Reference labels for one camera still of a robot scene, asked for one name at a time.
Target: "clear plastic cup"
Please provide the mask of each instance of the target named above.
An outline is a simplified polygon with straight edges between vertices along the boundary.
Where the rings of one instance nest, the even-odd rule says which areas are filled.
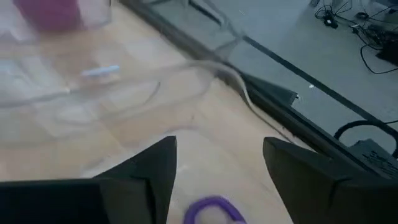
[[[26,43],[111,20],[110,0],[3,0],[0,41]]]

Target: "light wood surface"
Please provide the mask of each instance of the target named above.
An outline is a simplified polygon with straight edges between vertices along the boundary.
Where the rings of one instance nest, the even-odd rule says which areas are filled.
[[[189,204],[209,195],[230,199],[248,223],[291,223],[267,173],[262,140],[273,136],[308,146],[267,114],[258,111],[267,123],[259,119],[210,70],[151,72],[189,58],[127,9],[115,5],[112,23],[100,29],[1,47],[0,58],[13,72],[2,84],[9,95],[0,103],[72,92],[1,109],[1,180],[92,177],[162,136],[176,135],[169,223],[181,223]],[[81,75],[111,65],[120,70]],[[107,82],[121,84],[95,88]],[[225,220],[207,211],[200,223]]]

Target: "wire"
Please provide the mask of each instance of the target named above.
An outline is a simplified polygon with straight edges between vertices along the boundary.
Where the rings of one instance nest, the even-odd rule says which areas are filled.
[[[347,24],[347,23],[343,23],[343,22],[341,22],[341,21],[336,20],[336,22],[338,22],[339,24],[343,24],[344,26],[347,26],[347,27],[350,27],[350,28],[353,28],[353,26],[359,26],[359,27],[361,27],[357,22],[352,21],[352,20],[349,20],[349,19],[346,19],[346,18],[344,18],[344,17],[342,17],[342,16],[336,15],[335,18],[341,19],[341,20],[344,20],[344,21],[346,21],[346,22],[351,23],[351,24]]]
[[[156,6],[159,4],[167,3],[169,1],[170,0],[155,0],[155,1],[147,2],[146,4],[150,4],[151,6]]]
[[[374,19],[374,18],[369,18],[369,19],[370,19],[370,20],[373,20],[373,21],[384,22],[384,23],[387,23],[387,24],[395,24],[395,25],[398,25],[398,23],[396,23],[396,22],[382,21],[382,20],[380,20],[380,19]]]
[[[348,1],[346,3],[344,3],[342,6],[340,6],[340,8],[337,9],[336,11],[336,15],[338,14],[338,11],[340,11],[340,9],[342,9],[344,6],[346,6],[348,4]]]
[[[335,139],[340,140],[340,137],[341,137],[341,135],[343,135],[344,132],[346,132],[347,130],[349,130],[351,128],[355,128],[358,126],[375,126],[379,129],[381,129],[382,131],[384,131],[386,134],[389,134],[390,136],[392,136],[394,138],[394,140],[396,141],[396,148],[391,156],[395,159],[398,158],[398,132],[395,129],[393,129],[392,127],[386,125],[386,123],[383,123],[381,121],[361,120],[361,121],[350,122],[348,124],[343,125],[341,128],[339,128],[337,130],[337,132],[334,135]]]
[[[395,120],[395,121],[389,121],[389,122],[384,122],[384,124],[394,124],[394,123],[396,123],[396,122],[398,122],[398,120]]]
[[[360,3],[360,5],[361,5],[363,11],[364,11],[367,15],[369,15],[368,12],[366,12],[366,8],[363,6],[363,0],[359,0],[359,3]]]
[[[377,48],[373,47],[372,44],[367,43],[367,42],[360,36],[359,33],[356,33],[356,35],[362,40],[362,42],[363,42],[364,44],[366,44],[367,46],[369,46],[369,47],[372,48],[373,50],[381,50],[381,49],[377,49]]]
[[[375,17],[376,15],[378,15],[378,14],[380,14],[380,13],[382,13],[382,12],[384,12],[384,11],[386,11],[386,10],[388,10],[388,9],[390,9],[390,8],[392,8],[392,7],[394,7],[394,6],[398,6],[398,5],[396,5],[396,4],[391,5],[391,6],[387,7],[387,8],[385,8],[385,9],[383,9],[383,10],[380,10],[379,12],[373,14],[373,16],[369,16],[369,18],[366,19],[366,20],[363,22],[363,25],[362,25],[362,26],[365,27],[365,24],[366,24],[366,22],[367,22],[368,20],[373,19],[373,17]]]
[[[349,2],[349,8],[344,10],[344,11],[339,12],[340,9],[342,9],[345,5],[348,4],[348,2]],[[342,6],[340,6],[339,9],[337,9],[337,11],[335,13],[335,16],[338,15],[338,14],[344,13],[344,12],[348,12],[348,11],[352,10],[352,8],[353,8],[353,0],[348,0],[346,3],[344,3]]]
[[[379,74],[386,74],[386,73],[389,73],[389,72],[393,72],[393,71],[398,70],[398,68],[394,68],[394,69],[391,69],[391,70],[388,70],[388,71],[385,71],[385,72],[375,72],[375,71],[373,71],[373,70],[369,67],[368,63],[366,63],[365,58],[363,57],[363,49],[364,49],[365,47],[367,47],[367,46],[369,46],[369,44],[365,44],[364,46],[362,46],[362,47],[361,47],[361,50],[360,50],[359,52],[360,52],[360,54],[361,54],[361,58],[362,58],[363,63],[365,64],[366,68],[368,68],[369,71],[371,71],[373,74],[379,75]]]
[[[317,19],[323,19],[323,17],[326,15],[328,12],[333,12],[333,8],[331,5],[323,5],[323,7],[320,7],[316,12],[315,12],[315,18]]]
[[[215,23],[217,23],[220,27],[223,25],[223,22],[220,21],[216,16],[214,16],[212,13],[207,11],[204,7],[202,7],[200,4],[196,3],[195,1],[188,1],[188,4],[197,10],[198,12],[202,13],[204,16],[207,18],[211,19]]]
[[[326,10],[326,4],[325,4],[325,0],[322,0],[323,2],[323,8]]]

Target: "purple plastic ring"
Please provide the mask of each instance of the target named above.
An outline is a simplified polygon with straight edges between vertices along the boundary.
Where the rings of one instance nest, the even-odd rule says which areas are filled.
[[[240,214],[231,202],[221,196],[205,197],[193,204],[185,212],[183,224],[195,224],[195,217],[198,213],[207,207],[220,207],[234,222],[246,223],[243,216]]]

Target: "black cable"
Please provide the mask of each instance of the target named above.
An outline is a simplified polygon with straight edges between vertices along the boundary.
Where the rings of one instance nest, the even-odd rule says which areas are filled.
[[[366,44],[367,46],[369,46],[369,47],[372,48],[373,50],[381,50],[381,49],[377,49],[377,48],[373,47],[372,44],[367,43],[367,42],[360,36],[359,32],[357,32],[356,35],[362,40],[362,42],[363,42],[364,44]]]
[[[337,11],[335,13],[336,15],[338,14],[338,11],[340,11],[340,9],[342,9],[344,6],[346,6],[348,4],[348,1],[346,3],[344,3],[342,6],[340,6],[340,8],[337,9]]]
[[[364,46],[362,46],[362,47],[361,47],[361,50],[360,50],[359,52],[360,52],[360,54],[361,54],[361,58],[362,58],[363,63],[365,64],[366,68],[368,68],[369,71],[371,71],[373,74],[379,75],[379,74],[385,74],[385,73],[389,73],[389,72],[393,72],[393,71],[398,70],[398,68],[394,68],[394,69],[391,69],[391,70],[388,70],[388,71],[385,71],[385,72],[375,72],[375,71],[373,71],[373,70],[369,67],[368,63],[366,63],[365,58],[363,57],[363,49],[364,49],[365,47],[367,47],[367,46],[369,46],[369,44],[365,44]]]
[[[384,124],[394,124],[394,123],[396,123],[396,122],[398,122],[398,120],[395,120],[395,121],[389,121],[389,122],[384,122]]]
[[[391,156],[393,158],[397,159],[398,158],[398,131],[396,131],[392,127],[389,127],[386,124],[387,123],[383,123],[381,121],[366,121],[366,120],[353,121],[353,122],[350,122],[350,123],[342,126],[341,128],[339,128],[337,130],[337,132],[335,133],[334,137],[335,137],[335,139],[340,140],[341,135],[351,128],[355,128],[358,126],[375,126],[379,129],[381,129],[382,131],[384,131],[385,133],[387,133],[388,135],[392,136],[394,138],[394,140],[396,141],[396,148]]]
[[[373,20],[373,21],[384,22],[384,23],[387,23],[387,24],[395,24],[395,25],[398,25],[398,23],[396,23],[396,22],[382,21],[382,20],[380,20],[380,19],[373,19],[373,18],[370,18],[370,17],[369,17],[369,19],[370,19],[370,20]]]
[[[363,0],[359,0],[359,3],[360,3],[360,5],[361,5],[363,11],[365,12],[365,14],[369,15],[368,12],[366,12],[365,7],[363,6]]]
[[[344,11],[338,12],[338,11],[340,11],[341,8],[343,8],[345,5],[347,5],[348,2],[349,2],[349,8]],[[342,6],[340,6],[339,9],[337,9],[335,16],[338,14],[344,13],[344,12],[348,12],[348,11],[352,10],[352,8],[353,8],[353,0],[348,0],[346,3],[344,3]]]
[[[347,19],[347,18],[344,18],[343,16],[336,15],[336,17],[339,18],[339,19],[342,19],[342,20],[344,20],[344,21],[350,22],[350,23],[352,23],[352,24],[358,25],[357,22],[352,21],[352,20],[349,20],[349,19]]]
[[[363,22],[363,25],[362,25],[362,26],[365,27],[365,24],[366,24],[366,22],[367,22],[368,20],[371,20],[371,19],[372,19],[373,17],[375,17],[376,15],[378,15],[378,14],[380,14],[380,13],[382,13],[382,12],[384,12],[384,11],[386,11],[386,10],[388,10],[388,9],[390,9],[390,8],[392,8],[392,7],[394,7],[394,6],[398,6],[398,5],[396,5],[396,4],[391,5],[391,6],[387,7],[387,8],[385,8],[385,9],[383,9],[383,10],[380,10],[379,12],[373,14],[373,16],[369,16],[369,18],[366,19],[366,20]]]
[[[323,5],[323,7],[320,7],[314,14],[315,18],[317,19],[322,19],[328,12],[333,12],[331,5]]]
[[[365,35],[365,37],[366,37],[369,41],[373,41],[373,42],[374,42],[373,36],[372,36],[372,34],[369,33],[369,30],[364,29],[364,28],[361,27],[360,25],[358,25],[358,27],[359,27],[359,30],[362,32],[362,34]],[[378,44],[378,43],[376,43],[376,42],[374,42],[374,43],[369,43],[369,44],[380,45],[380,44]]]
[[[150,4],[151,6],[156,6],[156,5],[159,5],[159,4],[167,3],[169,1],[170,0],[155,0],[155,1],[152,1],[152,2],[148,2],[147,4]]]
[[[214,16],[212,13],[207,11],[204,7],[202,7],[201,5],[196,3],[195,1],[189,0],[188,3],[189,3],[189,5],[192,8],[194,8],[198,12],[202,13],[204,16],[206,16],[207,18],[211,19],[213,22],[217,23],[219,26],[222,25],[222,22],[216,16]]]

